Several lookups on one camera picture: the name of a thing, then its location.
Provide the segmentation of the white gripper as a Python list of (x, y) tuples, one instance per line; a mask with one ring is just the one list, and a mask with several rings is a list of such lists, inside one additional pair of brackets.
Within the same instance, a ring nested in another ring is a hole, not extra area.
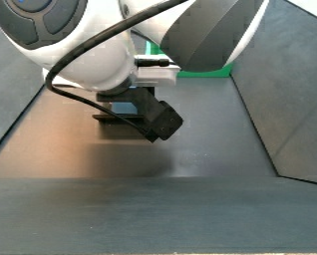
[(181, 71), (177, 63), (166, 55), (136, 55), (137, 87), (166, 87), (176, 85)]

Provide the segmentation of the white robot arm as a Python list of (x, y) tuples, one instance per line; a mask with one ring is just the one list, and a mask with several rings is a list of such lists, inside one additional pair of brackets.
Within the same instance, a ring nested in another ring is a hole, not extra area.
[(140, 80), (134, 32), (188, 72), (228, 65), (247, 46), (269, 0), (0, 0), (0, 29), (45, 69), (78, 50), (60, 76), (96, 92)]

